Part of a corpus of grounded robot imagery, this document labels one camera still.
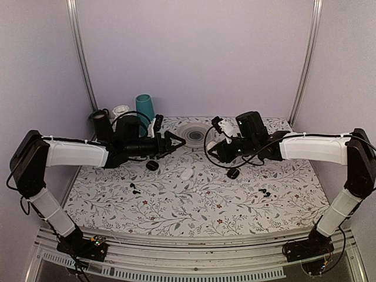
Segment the small white case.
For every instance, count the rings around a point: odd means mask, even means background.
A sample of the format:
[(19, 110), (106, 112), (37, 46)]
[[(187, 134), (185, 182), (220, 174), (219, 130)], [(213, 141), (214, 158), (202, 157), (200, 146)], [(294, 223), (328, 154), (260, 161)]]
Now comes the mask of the small white case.
[(209, 142), (209, 143), (206, 145), (206, 149), (207, 149), (207, 150), (210, 150), (210, 149), (213, 148), (215, 145), (216, 145), (216, 142), (211, 141), (211, 142)]

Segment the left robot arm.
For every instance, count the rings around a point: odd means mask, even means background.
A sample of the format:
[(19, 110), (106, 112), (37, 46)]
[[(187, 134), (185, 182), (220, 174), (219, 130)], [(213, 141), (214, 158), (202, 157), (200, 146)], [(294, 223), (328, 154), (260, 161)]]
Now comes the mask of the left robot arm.
[(136, 157), (161, 159), (184, 146), (186, 141), (170, 131), (160, 133), (162, 115), (141, 121), (142, 113), (130, 111), (110, 121), (104, 110), (93, 112), (96, 140), (42, 136), (30, 130), (9, 163), (9, 189), (17, 191), (47, 221), (67, 251), (81, 255), (89, 240), (64, 212), (46, 188), (45, 170), (51, 166), (92, 166), (114, 169)]

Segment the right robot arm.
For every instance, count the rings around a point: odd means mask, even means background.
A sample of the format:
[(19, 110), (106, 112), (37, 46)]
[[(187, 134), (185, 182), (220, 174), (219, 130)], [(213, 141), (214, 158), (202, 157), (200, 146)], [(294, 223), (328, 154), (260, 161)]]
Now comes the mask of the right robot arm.
[(304, 159), (347, 167), (343, 190), (311, 229), (308, 239), (284, 246), (285, 252), (304, 251), (308, 256), (329, 250), (331, 235), (375, 191), (375, 147), (365, 131), (356, 128), (350, 133), (323, 135), (278, 130), (270, 134), (256, 111), (238, 115), (236, 123), (233, 127), (218, 116), (212, 119), (212, 128), (225, 137), (217, 143), (204, 143), (206, 157), (215, 158), (216, 166), (237, 157), (244, 157), (244, 163), (257, 157), (261, 161)]

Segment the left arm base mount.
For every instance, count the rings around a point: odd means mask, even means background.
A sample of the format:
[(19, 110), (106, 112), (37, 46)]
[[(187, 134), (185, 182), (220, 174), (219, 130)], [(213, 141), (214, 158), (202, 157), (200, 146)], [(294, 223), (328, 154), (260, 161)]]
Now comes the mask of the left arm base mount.
[(104, 262), (109, 245), (97, 243), (96, 240), (84, 239), (82, 236), (69, 235), (61, 237), (57, 245), (57, 251), (73, 257)]

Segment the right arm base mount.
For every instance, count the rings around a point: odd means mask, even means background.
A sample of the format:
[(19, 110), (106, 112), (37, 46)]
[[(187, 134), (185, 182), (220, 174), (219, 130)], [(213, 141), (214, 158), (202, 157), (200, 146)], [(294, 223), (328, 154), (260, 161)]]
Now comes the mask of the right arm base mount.
[(331, 237), (309, 236), (304, 240), (290, 240), (282, 246), (282, 254), (288, 262), (305, 260), (334, 251)]

